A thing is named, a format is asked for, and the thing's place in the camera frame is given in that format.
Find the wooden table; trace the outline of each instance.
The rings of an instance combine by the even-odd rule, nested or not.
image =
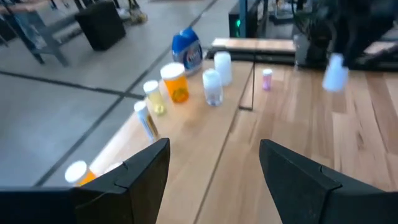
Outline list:
[[[230,41],[245,48],[284,44]],[[172,150],[157,223],[280,223],[259,163],[261,139],[380,189],[397,190],[397,74],[351,72],[344,92],[327,93],[322,73],[257,64],[254,111],[240,111],[238,105],[251,103],[251,68],[249,62],[233,63],[234,81],[225,88],[222,106],[206,105],[198,74],[189,79],[190,100],[168,102],[167,115],[155,117]],[[271,91],[261,88],[264,68],[274,71]],[[133,114],[91,168],[100,174],[148,144]]]

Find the blue bottle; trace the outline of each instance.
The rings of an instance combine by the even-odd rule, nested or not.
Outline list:
[[[174,35],[172,54],[174,62],[184,64],[187,75],[192,75],[201,69],[203,55],[200,40],[191,27]]]

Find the small pink bottle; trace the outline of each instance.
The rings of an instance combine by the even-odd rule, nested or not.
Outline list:
[[[267,68],[262,71],[262,88],[264,90],[271,89],[272,70]]]

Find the black floor stripe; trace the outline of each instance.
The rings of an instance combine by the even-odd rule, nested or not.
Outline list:
[[[211,8],[218,0],[212,0],[212,2],[207,5],[207,7],[196,17],[189,25],[189,27],[194,26],[203,13],[205,13],[209,8]],[[148,69],[146,69],[142,74],[139,75],[138,79],[136,79],[129,88],[126,89],[124,94],[132,94],[130,91],[149,73],[154,67],[166,56],[167,52],[171,49],[171,44],[156,58],[156,60],[150,65]],[[35,183],[35,187],[43,186],[46,181],[54,175],[54,173],[67,161],[67,159],[83,144],[84,141],[95,131],[95,129],[102,123],[103,120],[115,109],[120,102],[122,102],[123,96],[120,96],[95,122],[91,127],[84,133],[84,135],[77,140],[77,142]]]
[[[41,78],[41,77],[32,77],[30,75],[18,74],[18,73],[14,73],[14,72],[5,72],[5,71],[1,71],[0,70],[0,75],[6,75],[6,76],[16,77],[16,78],[24,78],[24,79],[27,79],[27,80],[34,80],[34,81],[50,83],[50,84],[54,84],[54,85],[67,86],[67,87],[72,87],[72,88],[76,88],[76,89],[80,89],[80,90],[94,91],[94,92],[97,92],[97,93],[106,93],[106,94],[111,94],[111,95],[118,95],[118,96],[121,96],[121,97],[134,98],[134,99],[137,99],[137,100],[144,99],[143,96],[137,95],[137,94],[133,94],[133,93],[130,93],[130,92],[126,93],[126,92],[123,92],[123,91],[110,90],[110,89],[106,89],[106,88],[88,87],[88,86],[83,86],[83,85],[79,85],[79,84],[75,84],[75,83],[63,82],[63,81],[58,81],[58,80],[51,80],[51,79],[48,79],[48,78]]]

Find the gray concrete floor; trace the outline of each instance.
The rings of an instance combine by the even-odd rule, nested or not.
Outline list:
[[[49,55],[46,64],[39,65],[20,40],[10,42],[9,48],[0,47],[0,186],[67,185],[66,167],[79,159],[90,163],[132,113],[137,99],[116,93],[143,95],[143,82],[158,79],[160,67],[171,61],[175,33],[193,25],[204,48],[215,37],[228,36],[228,11],[236,1],[215,1],[139,0],[149,18],[145,24],[127,27],[127,36],[106,52],[94,52],[84,35],[77,37],[62,47],[72,63],[68,68]],[[48,8],[40,15],[51,23],[75,10]]]

